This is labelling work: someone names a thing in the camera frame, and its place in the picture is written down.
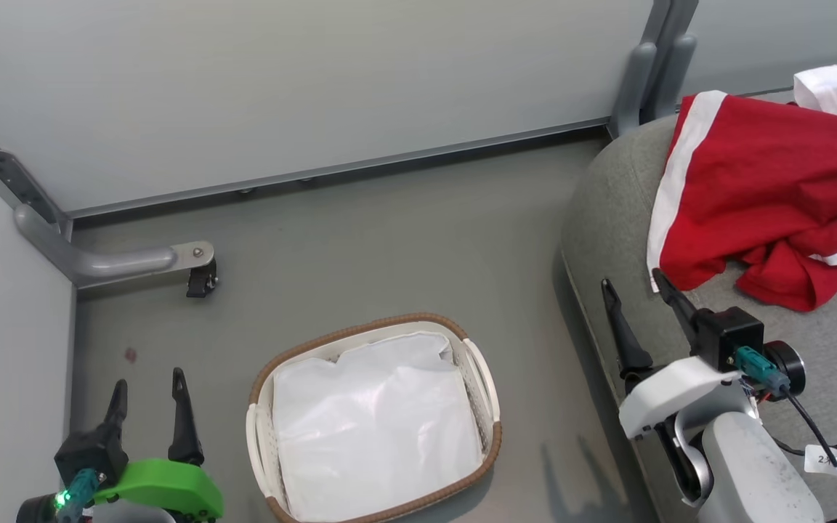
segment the brown basket rim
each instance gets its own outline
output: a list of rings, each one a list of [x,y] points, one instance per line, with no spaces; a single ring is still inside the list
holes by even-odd
[[[429,312],[417,312],[416,314],[411,315],[387,317],[363,325],[356,325],[356,327],[342,328],[340,331],[334,331],[320,338],[315,338],[315,340],[306,341],[305,344],[296,345],[285,353],[278,355],[278,357],[273,358],[273,360],[270,360],[270,363],[268,363],[266,367],[262,368],[259,374],[256,375],[254,385],[251,387],[248,403],[250,405],[256,404],[256,400],[260,397],[260,389],[263,388],[263,383],[267,380],[270,374],[272,374],[276,367],[281,365],[286,360],[290,360],[292,357],[296,357],[297,355],[311,351],[316,347],[324,344],[330,344],[332,341],[338,341],[342,338],[353,336],[355,334],[375,331],[377,328],[391,327],[391,325],[413,323],[418,321],[429,321],[439,325],[444,325],[444,327],[454,332],[461,340],[466,340],[466,338],[468,338],[467,332],[464,331],[460,325],[456,324],[449,318],[443,317],[442,315],[430,314]],[[486,454],[485,459],[474,471],[474,473],[470,474],[468,477],[464,477],[464,479],[458,480],[446,487],[443,487],[442,489],[435,490],[435,492],[432,492],[431,494],[412,500],[409,503],[403,503],[401,506],[388,508],[374,514],[366,514],[366,516],[355,517],[354,519],[347,519],[340,521],[339,523],[381,523],[381,521],[396,519],[396,517],[405,516],[406,514],[415,512],[416,510],[422,509],[426,506],[431,506],[432,504],[441,502],[441,500],[445,500],[459,491],[471,487],[474,483],[482,479],[482,477],[488,473],[496,463],[496,458],[499,454],[499,447],[501,445],[502,423],[500,421],[496,421],[493,423],[493,442],[489,447],[489,453]],[[283,510],[283,507],[280,506],[279,502],[276,501],[275,497],[270,496],[267,498],[267,506],[270,507],[270,510],[272,510],[276,519],[278,519],[280,523],[302,523],[302,521],[299,521],[298,519],[295,519],[295,517],[290,516],[289,513],[286,513],[286,511]]]

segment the white plastic bag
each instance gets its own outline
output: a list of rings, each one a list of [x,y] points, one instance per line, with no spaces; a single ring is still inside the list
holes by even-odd
[[[273,423],[290,513],[330,522],[399,506],[482,463],[448,338],[416,332],[281,368]]]

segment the basket handle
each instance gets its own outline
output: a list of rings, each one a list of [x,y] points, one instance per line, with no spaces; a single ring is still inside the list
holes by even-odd
[[[495,421],[499,421],[499,397],[496,394],[496,384],[493,383],[493,374],[490,373],[489,367],[486,365],[486,360],[482,358],[482,353],[476,344],[470,338],[463,338],[462,341],[469,349],[469,354],[471,355],[469,359],[474,364],[477,374],[480,375],[485,385],[484,392],[486,393],[486,399],[489,400],[489,410],[493,414],[493,421],[495,423]]]
[[[267,476],[263,473],[263,461],[260,460],[260,449],[256,443],[256,403],[247,406],[245,436],[247,438],[247,454],[250,456],[250,468],[254,470],[256,485],[263,492],[263,495],[268,498],[272,494],[267,487]]]

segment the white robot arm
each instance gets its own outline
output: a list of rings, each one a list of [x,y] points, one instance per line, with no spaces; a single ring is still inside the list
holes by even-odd
[[[764,324],[740,308],[697,310],[663,272],[654,276],[691,348],[690,357],[665,367],[654,367],[611,282],[602,281],[627,393],[619,407],[626,436],[657,434],[684,502],[702,523],[823,522],[816,497],[764,429],[757,407],[756,398],[771,392],[801,410],[799,354],[781,341],[765,344]]]

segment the metal frame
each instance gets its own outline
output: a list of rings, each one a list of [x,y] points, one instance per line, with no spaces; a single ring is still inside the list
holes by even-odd
[[[131,278],[203,267],[211,264],[215,257],[215,248],[203,241],[118,254],[96,254],[73,247],[26,204],[17,206],[14,216],[21,235],[70,278],[77,288],[97,287]]]
[[[31,173],[12,153],[0,147],[0,196],[14,209],[21,235],[77,288],[92,288],[163,272],[211,266],[213,271],[196,274],[205,289],[191,296],[205,296],[215,288],[215,249],[205,241],[144,248],[117,254],[97,254],[70,244],[73,221],[44,192]]]
[[[223,185],[209,185],[198,189],[189,189],[187,191],[168,192],[163,195],[147,196],[146,198],[137,198],[134,200],[126,200],[102,206],[90,206],[90,208],[81,208],[76,209],[76,211],[69,211],[67,215],[69,215],[72,219],[91,218],[103,214],[120,211],[132,211],[132,209],[139,208],[150,208],[151,206],[159,206],[172,202],[190,200],[193,198],[205,198],[206,196],[222,195],[222,193],[227,192],[250,191],[252,189],[266,187],[268,185],[279,185],[279,183],[307,181],[307,179],[351,173],[362,169],[398,169],[398,166],[404,165],[404,163],[408,162],[418,162],[429,158],[439,158],[439,156],[454,155],[454,153],[486,151],[490,148],[510,145],[515,142],[525,142],[525,140],[529,139],[548,138],[550,136],[581,129],[601,128],[601,126],[604,126],[608,123],[608,121],[608,118],[595,118],[577,123],[565,123],[565,125],[551,126],[551,128],[535,129],[498,136],[495,138],[476,139],[472,140],[472,142],[444,145],[412,153],[401,153],[401,155],[382,156],[381,158],[360,160],[358,162],[340,163],[340,165],[336,166],[325,166],[325,168],[306,169],[286,174],[246,179],[246,181],[242,182],[230,182],[223,183]]]
[[[687,33],[700,0],[655,0],[628,64],[607,129],[612,138],[672,115],[697,37]]]

